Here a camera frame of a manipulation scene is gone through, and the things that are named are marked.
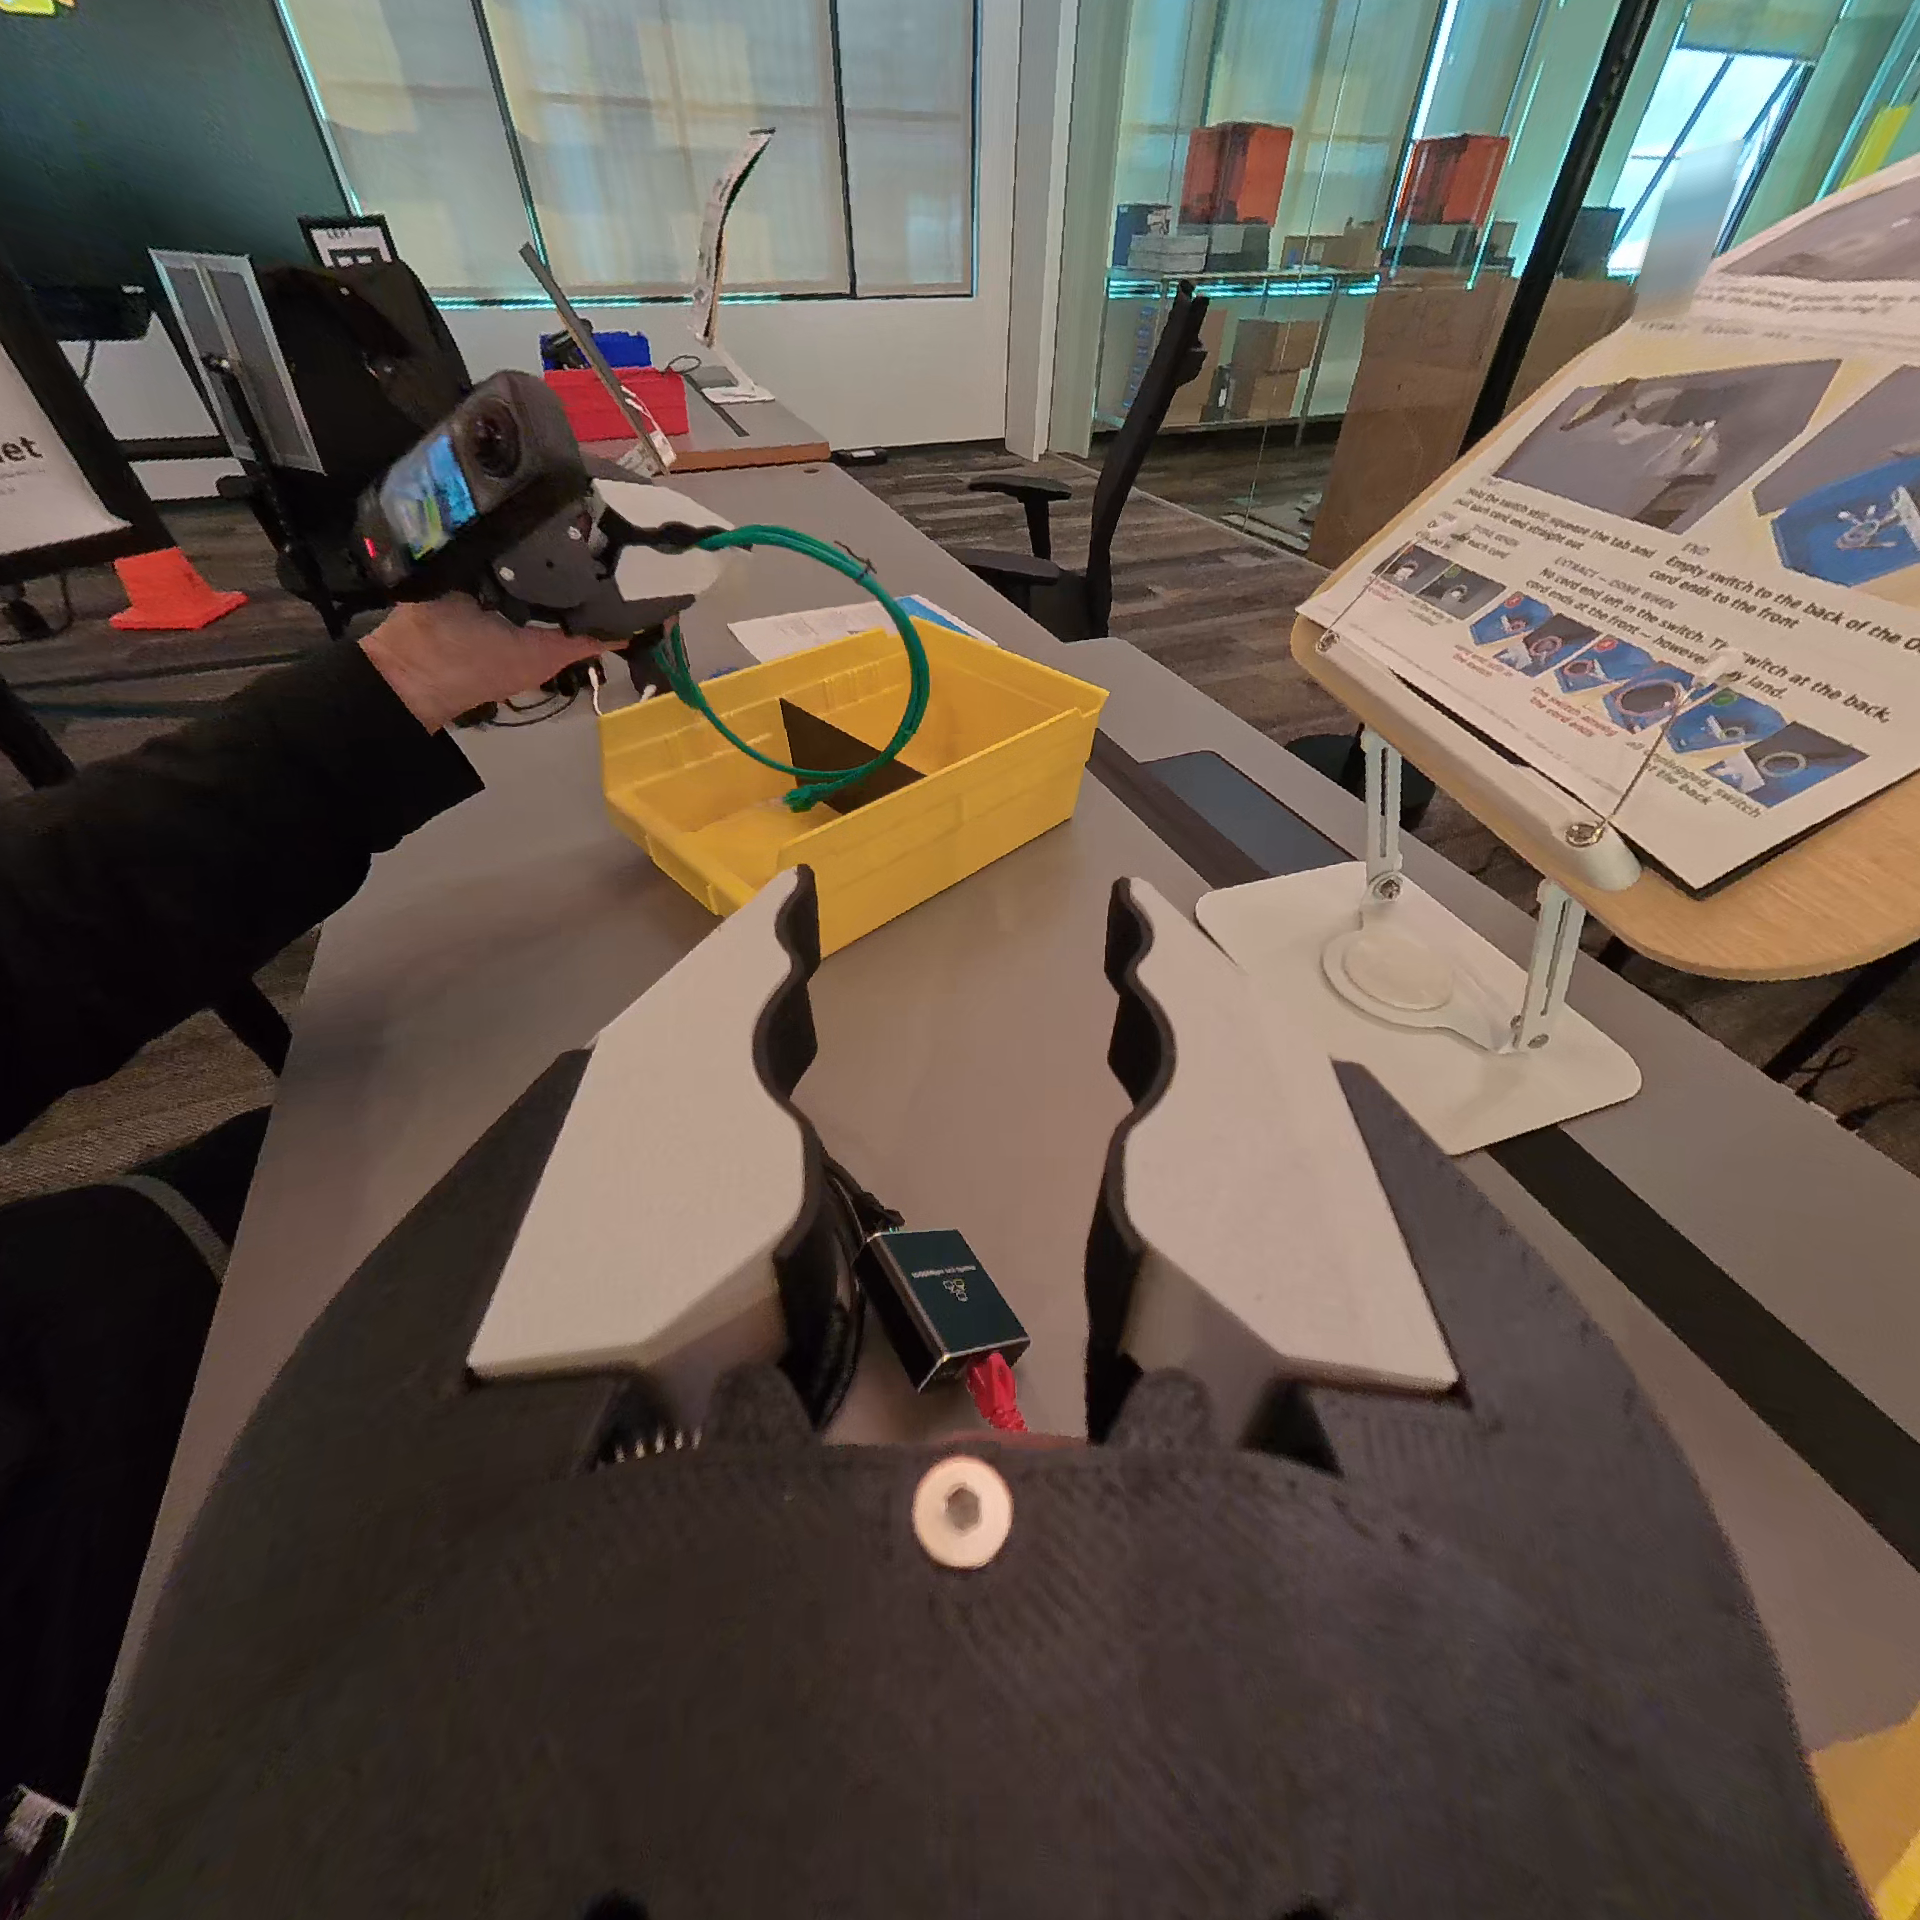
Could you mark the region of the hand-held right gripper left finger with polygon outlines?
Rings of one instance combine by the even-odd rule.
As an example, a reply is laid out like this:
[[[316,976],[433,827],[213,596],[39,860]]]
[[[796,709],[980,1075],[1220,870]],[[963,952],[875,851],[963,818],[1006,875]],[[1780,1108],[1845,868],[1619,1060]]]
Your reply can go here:
[[[468,1347],[477,1380],[635,1376],[669,1426],[773,1365],[807,1419],[861,1341],[827,1155],[796,1092],[818,1056],[811,868],[782,870],[586,1053]]]

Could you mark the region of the black ethernet adapter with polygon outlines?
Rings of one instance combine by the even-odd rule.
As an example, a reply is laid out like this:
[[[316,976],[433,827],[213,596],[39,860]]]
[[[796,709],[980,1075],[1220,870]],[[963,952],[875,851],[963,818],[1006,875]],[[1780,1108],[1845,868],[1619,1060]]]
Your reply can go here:
[[[965,1387],[990,1426],[1021,1428],[1014,1369],[1031,1334],[965,1235],[909,1228],[838,1160],[822,1173],[853,1281],[902,1380],[921,1398]]]

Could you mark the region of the yellow plastic bin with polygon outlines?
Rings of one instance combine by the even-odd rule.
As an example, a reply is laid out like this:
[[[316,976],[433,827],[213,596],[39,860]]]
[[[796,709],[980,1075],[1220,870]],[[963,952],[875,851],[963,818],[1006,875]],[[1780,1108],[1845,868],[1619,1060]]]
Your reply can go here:
[[[613,827],[697,906],[724,920],[805,867],[820,949],[836,953],[995,860],[1062,825],[1109,694],[965,633],[916,626],[927,707],[902,745],[925,780],[849,818],[803,827],[783,806],[782,698],[882,748],[909,691],[900,637],[867,632],[713,678],[733,733],[667,694],[597,720]]]

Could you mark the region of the person's left forearm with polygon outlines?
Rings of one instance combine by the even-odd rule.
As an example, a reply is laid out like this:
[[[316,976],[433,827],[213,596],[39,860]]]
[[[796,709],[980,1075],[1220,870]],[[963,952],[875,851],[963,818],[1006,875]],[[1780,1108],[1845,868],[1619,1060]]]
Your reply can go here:
[[[252,981],[485,788],[353,643],[3,806],[3,1138]]]

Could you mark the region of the person's left hand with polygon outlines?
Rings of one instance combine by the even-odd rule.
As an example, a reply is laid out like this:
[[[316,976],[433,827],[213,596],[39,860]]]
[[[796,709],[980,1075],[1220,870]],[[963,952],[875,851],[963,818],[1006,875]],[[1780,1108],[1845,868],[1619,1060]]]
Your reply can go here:
[[[482,707],[531,702],[605,649],[553,626],[517,626],[461,592],[401,603],[356,645],[428,733]]]

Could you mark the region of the wooden side table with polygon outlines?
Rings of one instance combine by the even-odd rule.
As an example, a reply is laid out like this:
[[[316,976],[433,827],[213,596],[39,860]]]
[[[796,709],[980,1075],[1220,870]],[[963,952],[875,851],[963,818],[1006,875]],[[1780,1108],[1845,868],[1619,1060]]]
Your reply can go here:
[[[691,473],[719,473],[761,466],[820,464],[833,457],[822,432],[805,422],[777,400],[715,405],[682,373],[689,396],[689,435],[666,438],[673,461],[666,480]],[[607,477],[653,477],[653,468],[635,454],[635,438],[581,444],[589,473]]]

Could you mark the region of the white paper sheet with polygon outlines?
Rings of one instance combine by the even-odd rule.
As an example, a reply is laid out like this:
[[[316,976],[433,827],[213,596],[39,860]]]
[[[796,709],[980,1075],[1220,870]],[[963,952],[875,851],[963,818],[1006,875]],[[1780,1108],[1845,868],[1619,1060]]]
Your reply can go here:
[[[900,610],[916,626],[965,633],[977,640],[993,640],[980,628],[957,614],[950,614],[946,609],[939,609],[921,594],[907,594],[900,601]],[[892,633],[898,637],[894,619],[875,605],[874,598],[861,598],[841,609],[743,617],[730,622],[730,632],[756,664],[771,664],[860,633]]]

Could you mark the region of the black bin divider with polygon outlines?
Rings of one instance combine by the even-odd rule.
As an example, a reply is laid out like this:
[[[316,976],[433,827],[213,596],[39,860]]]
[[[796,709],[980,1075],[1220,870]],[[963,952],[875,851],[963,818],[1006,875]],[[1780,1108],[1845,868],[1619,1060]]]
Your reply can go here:
[[[783,806],[803,827],[849,818],[925,780],[902,756],[885,758],[870,744],[793,699],[782,698],[779,715],[787,764],[796,769]]]

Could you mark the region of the grey mesh panel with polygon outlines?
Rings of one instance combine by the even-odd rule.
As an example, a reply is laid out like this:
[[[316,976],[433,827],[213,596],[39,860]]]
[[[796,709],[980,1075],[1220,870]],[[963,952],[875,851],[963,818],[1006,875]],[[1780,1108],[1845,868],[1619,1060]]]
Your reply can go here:
[[[253,260],[150,249],[150,265],[231,457],[250,468],[324,473]]]

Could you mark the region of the orange traffic cone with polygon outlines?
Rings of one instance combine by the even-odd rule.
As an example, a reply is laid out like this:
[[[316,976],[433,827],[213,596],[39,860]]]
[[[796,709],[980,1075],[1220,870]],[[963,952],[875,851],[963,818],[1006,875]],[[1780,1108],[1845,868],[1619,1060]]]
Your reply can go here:
[[[239,589],[211,586],[178,546],[113,563],[126,605],[109,613],[116,633],[204,633],[250,605]]]

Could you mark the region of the dark blue pad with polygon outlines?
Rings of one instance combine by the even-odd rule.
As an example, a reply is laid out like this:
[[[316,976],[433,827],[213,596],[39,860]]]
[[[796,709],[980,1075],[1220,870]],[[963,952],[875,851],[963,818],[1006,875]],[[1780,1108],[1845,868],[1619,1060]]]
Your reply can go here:
[[[1258,878],[1319,874],[1350,854],[1217,753],[1151,758],[1145,770],[1243,854]]]

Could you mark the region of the white sign board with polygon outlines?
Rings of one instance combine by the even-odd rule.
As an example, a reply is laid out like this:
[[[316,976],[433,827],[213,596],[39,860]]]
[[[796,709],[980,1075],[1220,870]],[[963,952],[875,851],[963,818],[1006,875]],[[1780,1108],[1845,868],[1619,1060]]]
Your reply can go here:
[[[5,260],[3,586],[174,544],[28,283]]]

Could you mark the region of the person's leg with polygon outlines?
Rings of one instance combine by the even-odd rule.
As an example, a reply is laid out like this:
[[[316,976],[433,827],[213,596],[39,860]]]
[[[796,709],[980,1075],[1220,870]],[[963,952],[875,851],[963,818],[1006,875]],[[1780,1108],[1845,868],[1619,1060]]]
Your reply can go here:
[[[3,1787],[74,1806],[267,1108],[3,1208]]]

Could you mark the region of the large cardboard box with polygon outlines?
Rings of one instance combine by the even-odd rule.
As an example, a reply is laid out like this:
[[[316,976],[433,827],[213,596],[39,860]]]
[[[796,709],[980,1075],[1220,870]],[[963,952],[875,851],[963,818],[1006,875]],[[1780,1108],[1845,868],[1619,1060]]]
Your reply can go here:
[[[1517,285],[1419,270],[1371,300],[1311,565],[1337,569],[1454,464]]]

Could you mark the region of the dark wall screen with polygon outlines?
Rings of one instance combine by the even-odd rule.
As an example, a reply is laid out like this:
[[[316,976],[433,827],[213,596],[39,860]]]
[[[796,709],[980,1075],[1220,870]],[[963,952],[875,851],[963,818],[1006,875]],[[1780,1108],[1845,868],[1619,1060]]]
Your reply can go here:
[[[275,3],[3,14],[3,251],[29,285],[149,282],[153,249],[303,259],[349,195]]]

